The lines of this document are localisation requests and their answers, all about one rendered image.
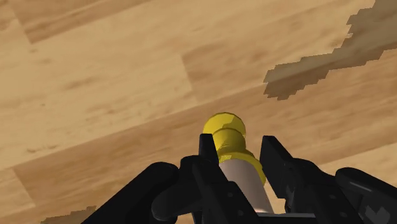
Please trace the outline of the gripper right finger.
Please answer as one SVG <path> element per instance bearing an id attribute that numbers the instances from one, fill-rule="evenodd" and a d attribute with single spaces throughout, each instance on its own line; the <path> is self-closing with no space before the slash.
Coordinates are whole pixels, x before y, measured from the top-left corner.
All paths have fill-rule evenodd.
<path id="1" fill-rule="evenodd" d="M 263 136 L 260 163 L 286 212 L 308 214 L 302 224 L 397 224 L 397 188 L 368 173 L 343 167 L 327 174 L 274 136 Z"/>

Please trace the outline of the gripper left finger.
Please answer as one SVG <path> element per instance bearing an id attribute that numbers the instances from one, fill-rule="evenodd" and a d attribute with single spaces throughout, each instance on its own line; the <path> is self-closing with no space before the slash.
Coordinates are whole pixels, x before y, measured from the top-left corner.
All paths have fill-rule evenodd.
<path id="1" fill-rule="evenodd" d="M 82 224 L 176 224 L 192 214 L 194 224 L 260 224 L 236 183 L 218 165 L 211 134 L 201 134 L 198 155 L 176 167 L 155 162 Z"/>

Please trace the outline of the white bottle with yellow cap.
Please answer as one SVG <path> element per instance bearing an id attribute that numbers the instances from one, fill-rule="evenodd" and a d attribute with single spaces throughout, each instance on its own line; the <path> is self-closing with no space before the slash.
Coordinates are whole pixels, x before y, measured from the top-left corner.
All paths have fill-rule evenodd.
<path id="1" fill-rule="evenodd" d="M 216 113 L 204 124 L 203 133 L 212 135 L 219 167 L 227 180 L 238 185 L 257 213 L 273 213 L 264 189 L 262 165 L 246 148 L 244 122 L 233 113 Z"/>

